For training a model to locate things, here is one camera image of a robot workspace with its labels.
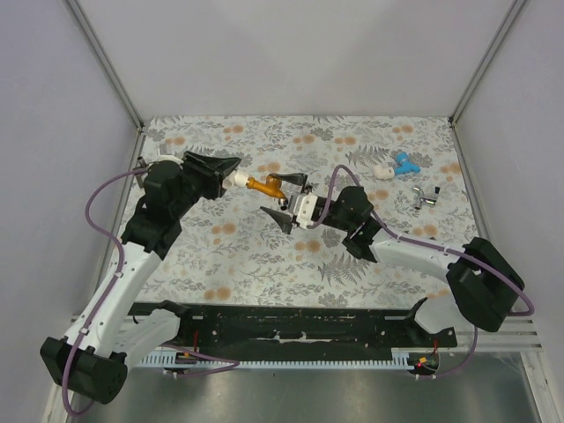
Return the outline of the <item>orange faucet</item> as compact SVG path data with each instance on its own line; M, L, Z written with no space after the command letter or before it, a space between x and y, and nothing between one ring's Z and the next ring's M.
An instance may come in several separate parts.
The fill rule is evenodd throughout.
M288 199L286 194L281 190L282 181L276 174L268 174L264 182L249 177L245 186L247 189L253 189L268 197L275 198L282 209L287 207Z

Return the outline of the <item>white pipe elbow fitting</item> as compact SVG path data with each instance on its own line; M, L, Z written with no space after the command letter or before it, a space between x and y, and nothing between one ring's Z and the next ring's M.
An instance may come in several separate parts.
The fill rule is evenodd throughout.
M236 169L223 179L222 188L223 189L231 189L233 187L246 188L249 179L250 179L249 174L239 169Z

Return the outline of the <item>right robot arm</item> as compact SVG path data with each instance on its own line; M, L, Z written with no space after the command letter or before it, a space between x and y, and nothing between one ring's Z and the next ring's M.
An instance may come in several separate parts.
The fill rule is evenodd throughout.
M282 232L325 225L346 233L345 249L372 263L405 267L437 278L449 290L418 301L404 324L405 340L421 347L435 333L460 324L496 332L523 298L524 282L488 240L475 237L451 246L386 226L359 184L343 188L337 198L313 194L305 174L269 174L263 192L278 200L268 210Z

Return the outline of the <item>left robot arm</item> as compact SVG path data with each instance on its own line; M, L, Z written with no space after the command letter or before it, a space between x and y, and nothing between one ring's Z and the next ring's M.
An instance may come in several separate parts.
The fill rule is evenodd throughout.
M150 165L142 164L128 172L140 178L144 194L122 236L92 225L115 244L117 261L65 334L47 338L40 349L71 416L80 413L72 409L70 393L108 404L129 371L153 350L193 341L189 307L172 301L162 301L125 333L120 329L140 289L179 237L182 218L200 199L222 197L232 186L232 175L240 163L236 157L186 152L181 158L162 157Z

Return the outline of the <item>second white pipe elbow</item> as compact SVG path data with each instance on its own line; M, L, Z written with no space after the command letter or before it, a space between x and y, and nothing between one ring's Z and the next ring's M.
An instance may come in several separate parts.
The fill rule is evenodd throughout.
M376 179L386 181L393 179L396 173L393 167L378 164L374 167L374 175Z

